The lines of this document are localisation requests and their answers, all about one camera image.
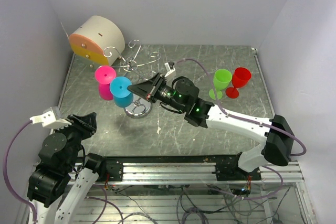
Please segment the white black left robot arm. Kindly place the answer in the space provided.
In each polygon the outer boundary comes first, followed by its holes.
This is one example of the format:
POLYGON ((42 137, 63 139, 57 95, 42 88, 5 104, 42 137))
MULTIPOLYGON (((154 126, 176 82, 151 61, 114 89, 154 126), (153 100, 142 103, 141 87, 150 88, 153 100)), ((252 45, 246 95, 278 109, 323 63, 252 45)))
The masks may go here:
POLYGON ((87 154, 81 168, 75 168, 81 142, 97 131, 97 114, 71 114, 63 119, 49 109, 30 120, 54 132, 44 139, 40 162, 29 178, 28 222, 72 223, 89 189, 107 175, 107 162, 98 154, 87 154))

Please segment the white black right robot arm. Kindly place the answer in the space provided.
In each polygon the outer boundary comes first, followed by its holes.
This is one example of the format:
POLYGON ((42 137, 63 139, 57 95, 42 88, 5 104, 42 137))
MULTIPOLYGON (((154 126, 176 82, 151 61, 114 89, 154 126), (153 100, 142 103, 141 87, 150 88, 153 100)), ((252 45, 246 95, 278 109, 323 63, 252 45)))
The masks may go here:
POLYGON ((221 109, 199 98, 199 88, 186 77, 178 77, 168 86, 163 75, 158 73, 127 89, 149 102, 160 101, 170 106, 174 113, 183 114, 195 127, 231 131, 258 142, 256 147, 238 155, 237 164, 231 167, 236 179, 244 179, 259 166, 268 163, 287 166, 290 161, 294 134, 281 115, 272 119, 258 118, 221 109))

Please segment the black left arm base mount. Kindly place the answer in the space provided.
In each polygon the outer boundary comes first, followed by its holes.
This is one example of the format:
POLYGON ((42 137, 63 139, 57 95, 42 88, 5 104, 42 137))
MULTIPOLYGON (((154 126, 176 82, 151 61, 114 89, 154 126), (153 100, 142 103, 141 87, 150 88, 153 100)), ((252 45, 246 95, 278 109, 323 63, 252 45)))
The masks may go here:
POLYGON ((121 182, 123 179, 123 164, 121 160, 106 159, 107 180, 111 182, 121 182))

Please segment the green plastic wine glass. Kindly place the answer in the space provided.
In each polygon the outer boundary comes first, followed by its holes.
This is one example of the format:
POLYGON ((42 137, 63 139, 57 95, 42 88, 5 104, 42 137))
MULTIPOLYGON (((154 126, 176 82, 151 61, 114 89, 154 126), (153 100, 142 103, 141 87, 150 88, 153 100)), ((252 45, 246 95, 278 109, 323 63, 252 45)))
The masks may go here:
POLYGON ((232 80, 232 74, 227 69, 218 69, 213 78, 213 84, 215 87, 214 91, 213 89, 210 89, 209 96, 211 99, 215 100, 215 93, 217 94, 217 98, 221 99, 223 97, 223 90, 227 88, 229 83, 232 80))

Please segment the blue plastic wine glass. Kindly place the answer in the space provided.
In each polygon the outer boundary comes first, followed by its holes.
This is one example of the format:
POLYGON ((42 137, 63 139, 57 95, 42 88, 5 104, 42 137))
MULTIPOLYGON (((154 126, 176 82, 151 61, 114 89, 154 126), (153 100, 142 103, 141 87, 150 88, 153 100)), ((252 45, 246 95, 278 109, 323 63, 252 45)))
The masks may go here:
POLYGON ((132 82, 127 77, 116 77, 110 83, 110 91, 116 106, 126 108, 133 102, 133 93, 128 90, 132 82))

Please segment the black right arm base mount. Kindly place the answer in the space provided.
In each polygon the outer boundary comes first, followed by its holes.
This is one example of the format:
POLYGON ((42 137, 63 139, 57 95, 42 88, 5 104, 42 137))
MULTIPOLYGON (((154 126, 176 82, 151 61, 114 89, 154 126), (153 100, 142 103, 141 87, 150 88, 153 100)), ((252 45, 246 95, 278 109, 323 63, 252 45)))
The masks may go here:
POLYGON ((247 181, 250 178, 252 181, 261 180, 259 168, 255 168, 252 172, 246 172, 231 163, 216 163, 214 174, 216 180, 224 181, 247 181))

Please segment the red plastic wine glass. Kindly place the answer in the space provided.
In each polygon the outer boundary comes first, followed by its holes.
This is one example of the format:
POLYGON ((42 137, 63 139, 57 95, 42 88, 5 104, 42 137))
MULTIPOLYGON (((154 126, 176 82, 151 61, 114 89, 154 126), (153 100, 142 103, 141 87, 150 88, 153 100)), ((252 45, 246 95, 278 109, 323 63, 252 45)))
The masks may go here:
POLYGON ((235 99, 239 96, 239 88, 244 87, 251 79, 251 72, 244 67, 238 67, 232 76, 232 87, 228 87, 225 90, 226 95, 235 99))

